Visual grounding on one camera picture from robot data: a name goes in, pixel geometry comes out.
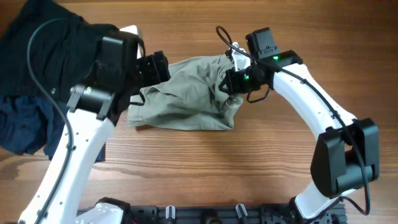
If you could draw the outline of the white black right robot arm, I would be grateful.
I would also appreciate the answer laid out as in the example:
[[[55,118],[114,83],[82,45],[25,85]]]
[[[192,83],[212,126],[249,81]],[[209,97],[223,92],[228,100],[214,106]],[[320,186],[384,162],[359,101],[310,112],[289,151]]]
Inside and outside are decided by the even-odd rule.
[[[287,205],[266,205],[261,223],[341,223],[343,202],[363,189],[370,212],[369,184],[379,177],[379,131],[373,120],[347,112],[313,79],[292,50],[256,59],[243,50],[227,54],[234,68],[226,71],[219,89],[229,95],[251,94],[267,85],[286,99],[313,133],[316,146],[310,165],[311,182]]]

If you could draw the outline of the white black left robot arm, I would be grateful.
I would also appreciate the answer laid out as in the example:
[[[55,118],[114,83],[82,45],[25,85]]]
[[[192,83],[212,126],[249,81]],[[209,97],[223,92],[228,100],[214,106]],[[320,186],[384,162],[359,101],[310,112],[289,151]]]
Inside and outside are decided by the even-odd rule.
[[[128,223],[130,204],[103,198],[78,213],[80,199],[100,150],[129,106],[143,106],[141,88],[166,82],[165,57],[146,56],[139,28],[105,35],[87,84],[70,89],[62,137],[45,176],[19,223]]]

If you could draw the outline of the khaki cargo shorts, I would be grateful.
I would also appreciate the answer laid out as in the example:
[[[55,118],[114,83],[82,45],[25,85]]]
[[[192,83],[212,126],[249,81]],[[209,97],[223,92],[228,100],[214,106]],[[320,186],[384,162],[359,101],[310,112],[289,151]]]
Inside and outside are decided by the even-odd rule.
[[[170,80],[142,88],[145,104],[128,108],[128,126],[233,129],[233,117],[243,104],[243,98],[229,96],[218,89],[226,71],[233,67],[233,62],[225,55],[193,57],[169,65]]]

